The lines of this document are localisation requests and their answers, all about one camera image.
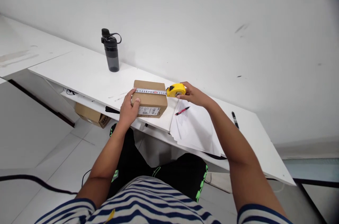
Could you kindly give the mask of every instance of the barcode label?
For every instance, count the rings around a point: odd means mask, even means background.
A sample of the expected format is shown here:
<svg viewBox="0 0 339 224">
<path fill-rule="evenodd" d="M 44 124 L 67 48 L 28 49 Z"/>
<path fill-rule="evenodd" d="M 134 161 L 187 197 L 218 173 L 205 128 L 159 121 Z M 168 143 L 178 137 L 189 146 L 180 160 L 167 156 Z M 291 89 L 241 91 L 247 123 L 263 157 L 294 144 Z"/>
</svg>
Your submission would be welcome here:
<svg viewBox="0 0 339 224">
<path fill-rule="evenodd" d="M 160 111 L 160 107 L 139 107 L 138 114 L 157 116 L 159 111 Z"/>
</svg>

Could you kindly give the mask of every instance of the blue and white striped shirt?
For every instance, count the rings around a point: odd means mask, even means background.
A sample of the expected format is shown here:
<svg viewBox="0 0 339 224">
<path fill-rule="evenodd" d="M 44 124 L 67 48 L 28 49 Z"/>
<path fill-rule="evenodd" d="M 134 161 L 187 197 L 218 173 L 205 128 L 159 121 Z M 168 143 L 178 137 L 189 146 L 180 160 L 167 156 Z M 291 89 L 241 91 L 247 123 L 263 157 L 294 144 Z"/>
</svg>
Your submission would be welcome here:
<svg viewBox="0 0 339 224">
<path fill-rule="evenodd" d="M 291 224 L 281 214 L 261 205 L 245 205 L 238 223 Z M 220 223 L 179 191 L 161 180 L 140 176 L 125 185 L 99 209 L 89 199 L 70 200 L 36 221 L 36 224 L 97 223 Z"/>
</svg>

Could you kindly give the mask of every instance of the bottle carrying loop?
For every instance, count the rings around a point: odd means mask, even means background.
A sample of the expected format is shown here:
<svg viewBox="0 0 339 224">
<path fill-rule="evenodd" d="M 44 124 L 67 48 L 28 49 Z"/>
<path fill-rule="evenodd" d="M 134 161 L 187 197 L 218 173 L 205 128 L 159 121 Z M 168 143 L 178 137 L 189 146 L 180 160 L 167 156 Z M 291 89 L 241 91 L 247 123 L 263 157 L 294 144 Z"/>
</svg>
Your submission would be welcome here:
<svg viewBox="0 0 339 224">
<path fill-rule="evenodd" d="M 119 35 L 119 37 L 120 37 L 120 42 L 117 42 L 117 44 L 120 44 L 122 39 L 121 39 L 121 36 L 120 36 L 119 33 L 111 33 L 109 36 L 112 37 L 112 36 L 115 35 L 115 34 L 118 34 L 118 35 Z"/>
</svg>

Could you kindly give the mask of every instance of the white paper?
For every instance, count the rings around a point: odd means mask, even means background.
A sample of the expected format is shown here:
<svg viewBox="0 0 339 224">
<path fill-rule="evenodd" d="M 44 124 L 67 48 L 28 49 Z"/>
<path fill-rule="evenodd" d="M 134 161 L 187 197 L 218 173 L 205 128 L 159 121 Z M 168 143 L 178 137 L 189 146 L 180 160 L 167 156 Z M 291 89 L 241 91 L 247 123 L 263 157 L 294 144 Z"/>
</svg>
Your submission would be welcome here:
<svg viewBox="0 0 339 224">
<path fill-rule="evenodd" d="M 178 145 L 220 156 L 220 143 L 216 136 L 208 112 L 200 106 L 179 100 L 175 113 L 190 107 L 179 115 L 174 115 L 171 135 Z"/>
</svg>

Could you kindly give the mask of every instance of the tape measure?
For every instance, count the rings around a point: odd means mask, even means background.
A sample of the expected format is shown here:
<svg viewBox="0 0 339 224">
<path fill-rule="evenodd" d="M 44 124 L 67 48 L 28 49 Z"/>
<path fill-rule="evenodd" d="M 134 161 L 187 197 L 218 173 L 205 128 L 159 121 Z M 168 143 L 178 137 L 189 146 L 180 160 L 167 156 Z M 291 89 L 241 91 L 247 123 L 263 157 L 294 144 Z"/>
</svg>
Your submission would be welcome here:
<svg viewBox="0 0 339 224">
<path fill-rule="evenodd" d="M 171 85 L 166 91 L 137 88 L 135 92 L 165 95 L 167 97 L 175 98 L 178 95 L 185 94 L 186 90 L 183 84 L 178 83 Z"/>
</svg>

